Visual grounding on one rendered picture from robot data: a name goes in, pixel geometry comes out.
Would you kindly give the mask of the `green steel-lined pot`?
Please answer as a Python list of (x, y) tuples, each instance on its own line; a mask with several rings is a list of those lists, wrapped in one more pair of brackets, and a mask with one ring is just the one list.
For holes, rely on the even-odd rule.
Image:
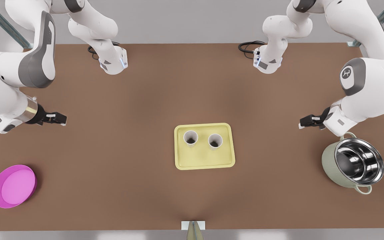
[(321, 157), (326, 175), (339, 186), (368, 195), (384, 175), (384, 161), (369, 142), (346, 132), (324, 149)]

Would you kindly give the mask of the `pink round plate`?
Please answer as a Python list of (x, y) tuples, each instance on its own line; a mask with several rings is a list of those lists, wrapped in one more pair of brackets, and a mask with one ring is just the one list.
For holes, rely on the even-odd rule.
[(26, 165), (13, 165), (0, 173), (0, 208), (14, 208), (27, 201), (37, 187), (34, 171)]

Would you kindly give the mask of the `yellow rectangular tray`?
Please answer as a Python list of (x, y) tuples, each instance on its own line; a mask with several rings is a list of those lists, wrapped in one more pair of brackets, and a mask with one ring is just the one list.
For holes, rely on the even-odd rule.
[[(195, 146), (189, 147), (183, 140), (188, 130), (197, 132), (199, 139)], [(217, 150), (211, 150), (208, 138), (211, 134), (219, 134), (223, 144)], [(229, 168), (235, 165), (236, 157), (233, 134), (227, 123), (179, 125), (174, 129), (174, 158), (179, 170), (203, 170)]]

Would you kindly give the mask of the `white IKEA cup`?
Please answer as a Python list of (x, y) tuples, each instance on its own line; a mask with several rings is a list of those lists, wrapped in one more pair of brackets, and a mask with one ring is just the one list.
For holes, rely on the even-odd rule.
[(193, 130), (188, 130), (183, 135), (183, 140), (185, 141), (185, 143), (189, 147), (195, 146), (195, 144), (198, 141), (198, 139), (199, 139), (199, 136), (198, 136), (197, 132), (195, 132)]
[(211, 134), (208, 138), (209, 147), (211, 150), (217, 150), (223, 144), (223, 138), (219, 134)]

